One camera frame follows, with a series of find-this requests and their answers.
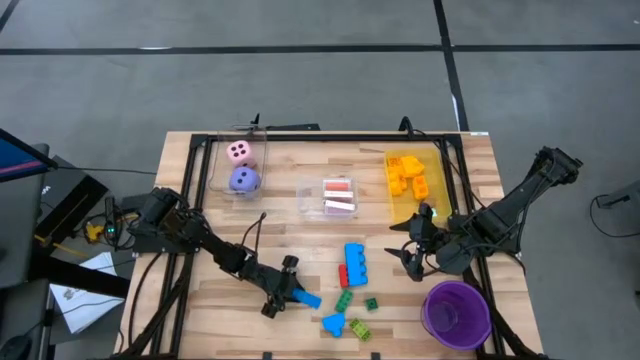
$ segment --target green lego brick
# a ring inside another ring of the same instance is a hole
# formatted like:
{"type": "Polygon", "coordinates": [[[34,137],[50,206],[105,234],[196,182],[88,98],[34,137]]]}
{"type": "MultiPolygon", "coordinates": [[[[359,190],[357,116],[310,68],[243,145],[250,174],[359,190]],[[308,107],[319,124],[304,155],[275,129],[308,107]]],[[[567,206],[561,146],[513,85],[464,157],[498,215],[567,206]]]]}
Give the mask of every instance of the green lego brick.
{"type": "Polygon", "coordinates": [[[378,301],[376,301],[376,298],[367,299],[364,303],[367,306],[367,311],[373,311],[378,308],[378,301]]]}
{"type": "Polygon", "coordinates": [[[347,306],[351,303],[353,299],[353,293],[349,290],[344,290],[342,295],[340,295],[340,299],[338,299],[338,303],[336,304],[336,312],[344,312],[347,310],[347,306]]]}
{"type": "Polygon", "coordinates": [[[371,339],[371,331],[369,331],[369,328],[367,328],[367,326],[359,319],[353,319],[349,323],[349,327],[353,330],[356,336],[360,338],[360,340],[367,342],[371,339]]]}

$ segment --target black floor stripe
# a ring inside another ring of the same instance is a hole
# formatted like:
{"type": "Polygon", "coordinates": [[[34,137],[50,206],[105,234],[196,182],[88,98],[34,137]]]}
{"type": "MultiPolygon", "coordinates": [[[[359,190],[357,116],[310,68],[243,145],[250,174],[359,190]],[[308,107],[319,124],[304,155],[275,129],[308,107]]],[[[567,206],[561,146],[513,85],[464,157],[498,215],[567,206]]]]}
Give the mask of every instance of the black floor stripe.
{"type": "Polygon", "coordinates": [[[467,112],[464,109],[460,79],[458,78],[458,70],[456,69],[456,60],[451,50],[451,39],[449,38],[449,28],[447,27],[447,18],[444,14],[442,0],[433,0],[433,6],[438,19],[438,30],[440,31],[440,38],[442,40],[442,51],[444,52],[444,62],[447,66],[449,87],[451,88],[451,95],[453,95],[455,99],[454,106],[458,120],[458,130],[469,131],[469,121],[467,120],[467,112]]]}
{"type": "Polygon", "coordinates": [[[16,6],[18,6],[19,2],[20,0],[11,0],[9,5],[7,5],[7,8],[2,13],[2,16],[0,16],[0,32],[2,32],[2,29],[4,29],[5,25],[7,25],[11,14],[13,14],[13,10],[15,10],[16,6]]]}
{"type": "Polygon", "coordinates": [[[420,53],[442,51],[440,45],[282,45],[209,46],[167,48],[15,48],[0,49],[0,55],[189,55],[189,54],[310,54],[310,53],[420,53]]]}
{"type": "Polygon", "coordinates": [[[453,52],[639,51],[640,44],[453,45],[453,52]]]}

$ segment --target purple bucket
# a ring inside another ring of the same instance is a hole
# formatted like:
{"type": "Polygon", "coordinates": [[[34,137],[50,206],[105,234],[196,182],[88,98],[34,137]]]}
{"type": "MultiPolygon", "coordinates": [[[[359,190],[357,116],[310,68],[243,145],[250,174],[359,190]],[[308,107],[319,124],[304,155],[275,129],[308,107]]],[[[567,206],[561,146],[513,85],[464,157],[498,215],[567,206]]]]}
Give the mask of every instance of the purple bucket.
{"type": "Polygon", "coordinates": [[[461,281],[436,285],[422,305],[427,331],[443,345],[473,350],[491,333],[489,308],[480,293],[461,281]]]}

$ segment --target pink dice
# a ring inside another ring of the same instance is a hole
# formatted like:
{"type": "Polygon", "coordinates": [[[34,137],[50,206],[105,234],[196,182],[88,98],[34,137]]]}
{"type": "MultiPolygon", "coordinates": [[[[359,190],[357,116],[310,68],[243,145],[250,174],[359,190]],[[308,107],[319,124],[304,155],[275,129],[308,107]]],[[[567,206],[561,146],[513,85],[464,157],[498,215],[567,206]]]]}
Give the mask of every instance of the pink dice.
{"type": "Polygon", "coordinates": [[[253,159],[253,153],[251,152],[251,146],[244,140],[236,141],[229,145],[227,147],[227,156],[229,156],[234,167],[256,166],[256,161],[253,159]]]}

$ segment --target purple dice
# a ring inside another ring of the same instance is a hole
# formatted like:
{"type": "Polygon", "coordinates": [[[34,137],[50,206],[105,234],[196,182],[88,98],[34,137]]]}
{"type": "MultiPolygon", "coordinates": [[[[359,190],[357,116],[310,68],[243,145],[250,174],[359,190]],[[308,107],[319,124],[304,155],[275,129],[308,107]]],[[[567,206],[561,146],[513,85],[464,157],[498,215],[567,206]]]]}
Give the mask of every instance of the purple dice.
{"type": "Polygon", "coordinates": [[[229,188],[235,191],[251,192],[260,187],[260,175],[246,166],[233,170],[229,179],[229,188]]]}

